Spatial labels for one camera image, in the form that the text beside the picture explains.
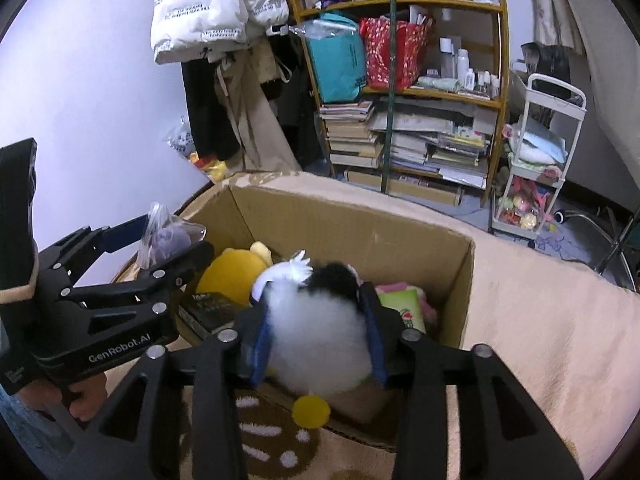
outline metal bolt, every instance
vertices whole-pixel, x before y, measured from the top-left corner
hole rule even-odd
[[[164,355],[164,346],[153,345],[146,349],[146,356],[150,359],[158,359]]]
[[[402,339],[404,339],[405,341],[411,341],[415,343],[416,341],[419,341],[421,337],[422,334],[415,328],[405,328],[404,330],[402,330]]]
[[[154,314],[164,314],[166,312],[166,303],[156,303],[151,310],[154,311]]]
[[[232,328],[225,328],[218,333],[218,339],[223,343],[231,343],[238,337],[238,332]]]
[[[487,359],[494,354],[494,351],[491,349],[489,345],[485,345],[484,343],[480,343],[479,345],[474,346],[474,352],[478,357],[483,357]]]

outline coat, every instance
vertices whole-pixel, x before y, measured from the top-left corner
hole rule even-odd
[[[288,17],[286,0],[155,0],[151,47],[159,64],[216,62]]]

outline white fluffy plush toy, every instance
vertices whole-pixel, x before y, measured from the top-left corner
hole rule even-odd
[[[356,276],[329,264],[314,270],[306,285],[274,280],[265,294],[273,335],[269,367],[280,384],[303,396],[293,409],[298,425],[324,426],[330,410],[323,397],[359,386],[371,372]]]

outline red bag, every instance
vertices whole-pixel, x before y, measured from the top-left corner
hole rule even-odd
[[[424,25],[396,23],[396,89],[409,88],[423,69],[427,44],[431,33],[429,20]],[[363,18],[360,35],[367,57],[367,83],[372,88],[389,88],[390,20]]]

